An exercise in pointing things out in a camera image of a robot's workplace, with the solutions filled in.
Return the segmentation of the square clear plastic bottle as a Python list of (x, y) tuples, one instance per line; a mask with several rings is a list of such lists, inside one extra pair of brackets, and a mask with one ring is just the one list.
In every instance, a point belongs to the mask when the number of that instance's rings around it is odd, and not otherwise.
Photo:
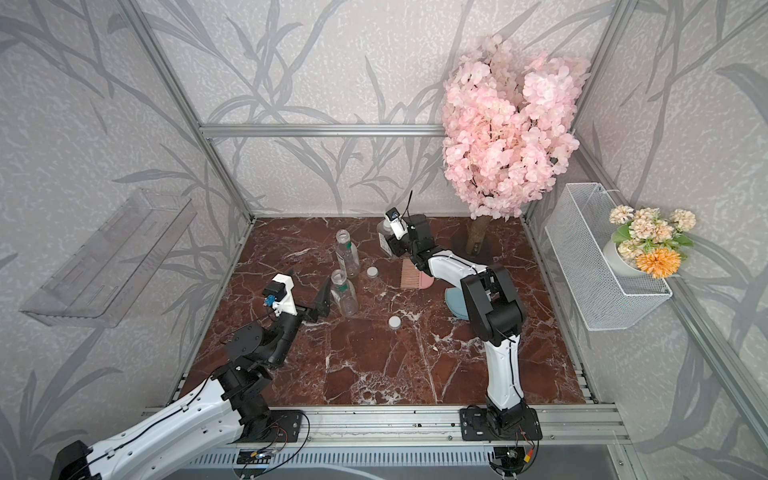
[(394, 254), (388, 242), (388, 239), (393, 236), (393, 231), (387, 218), (384, 218), (377, 224), (377, 233), (382, 251), (388, 258), (393, 258)]

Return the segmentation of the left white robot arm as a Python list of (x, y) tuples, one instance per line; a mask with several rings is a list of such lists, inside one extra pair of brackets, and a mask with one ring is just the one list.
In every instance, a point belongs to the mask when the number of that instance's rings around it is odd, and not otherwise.
[(269, 327), (251, 322), (225, 345), (226, 363), (150, 418), (108, 439), (75, 441), (57, 454), (54, 479), (162, 479), (222, 445), (265, 441), (287, 444), (310, 427), (301, 410), (272, 410), (263, 392), (273, 380), (304, 323), (329, 315), (331, 283), (311, 306), (295, 303), (293, 279), (277, 274), (264, 288)]

